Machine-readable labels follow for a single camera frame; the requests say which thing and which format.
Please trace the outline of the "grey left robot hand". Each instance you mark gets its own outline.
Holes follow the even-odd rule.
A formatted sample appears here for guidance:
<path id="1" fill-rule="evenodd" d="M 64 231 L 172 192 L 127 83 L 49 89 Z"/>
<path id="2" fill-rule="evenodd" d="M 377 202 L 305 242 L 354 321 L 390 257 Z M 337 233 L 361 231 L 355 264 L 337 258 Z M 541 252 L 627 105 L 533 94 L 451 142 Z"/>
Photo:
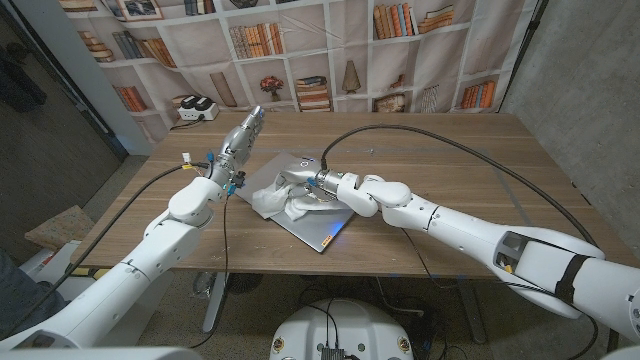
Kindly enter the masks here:
<path id="1" fill-rule="evenodd" d="M 214 156 L 206 177 L 225 189 L 233 176 L 250 158 L 254 142 L 264 124 L 264 110 L 256 106 L 223 140 L 220 150 Z"/>

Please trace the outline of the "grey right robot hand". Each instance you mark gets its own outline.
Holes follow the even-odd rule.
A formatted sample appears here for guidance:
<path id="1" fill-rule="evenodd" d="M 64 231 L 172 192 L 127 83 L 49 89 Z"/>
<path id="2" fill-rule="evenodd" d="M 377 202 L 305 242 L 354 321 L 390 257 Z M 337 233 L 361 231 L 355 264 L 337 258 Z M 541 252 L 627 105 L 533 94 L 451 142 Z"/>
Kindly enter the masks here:
<path id="1" fill-rule="evenodd" d="M 324 169 L 321 163 L 310 158 L 298 158 L 287 164 L 280 175 L 294 185 L 295 191 L 304 190 L 319 201 L 343 200 L 339 185 L 343 174 Z"/>

